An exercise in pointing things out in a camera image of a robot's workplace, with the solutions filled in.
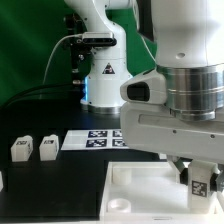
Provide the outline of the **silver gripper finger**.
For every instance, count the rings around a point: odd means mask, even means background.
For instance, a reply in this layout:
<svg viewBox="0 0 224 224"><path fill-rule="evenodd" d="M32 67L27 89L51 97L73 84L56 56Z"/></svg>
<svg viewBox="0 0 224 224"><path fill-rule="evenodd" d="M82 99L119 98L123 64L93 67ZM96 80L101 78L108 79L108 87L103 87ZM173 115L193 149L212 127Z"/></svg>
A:
<svg viewBox="0 0 224 224"><path fill-rule="evenodd" d="M175 172L176 182L180 184L188 183L188 168L184 165L183 160L176 156L167 156L167 162Z"/></svg>
<svg viewBox="0 0 224 224"><path fill-rule="evenodd" d="M215 190L218 192L224 191L224 165L218 165L219 173L215 177Z"/></svg>

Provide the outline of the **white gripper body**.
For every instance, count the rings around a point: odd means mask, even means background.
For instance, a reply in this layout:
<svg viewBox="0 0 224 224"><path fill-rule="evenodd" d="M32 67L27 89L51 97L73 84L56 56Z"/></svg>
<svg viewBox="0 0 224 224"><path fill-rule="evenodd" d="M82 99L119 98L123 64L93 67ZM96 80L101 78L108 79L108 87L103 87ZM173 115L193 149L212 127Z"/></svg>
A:
<svg viewBox="0 0 224 224"><path fill-rule="evenodd" d="M165 106L127 102L120 114L132 149L224 164L224 109L210 121L181 121Z"/></svg>

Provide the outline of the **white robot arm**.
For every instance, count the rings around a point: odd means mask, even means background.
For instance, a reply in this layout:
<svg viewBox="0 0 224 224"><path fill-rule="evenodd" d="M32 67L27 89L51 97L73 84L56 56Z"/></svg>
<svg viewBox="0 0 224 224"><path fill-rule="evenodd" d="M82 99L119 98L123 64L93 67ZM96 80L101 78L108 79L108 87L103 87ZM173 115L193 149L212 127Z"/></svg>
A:
<svg viewBox="0 0 224 224"><path fill-rule="evenodd" d="M64 0L93 49L82 107L120 115L132 149L224 164L224 0ZM106 15L130 8L157 46L155 66L126 67L122 28Z"/></svg>

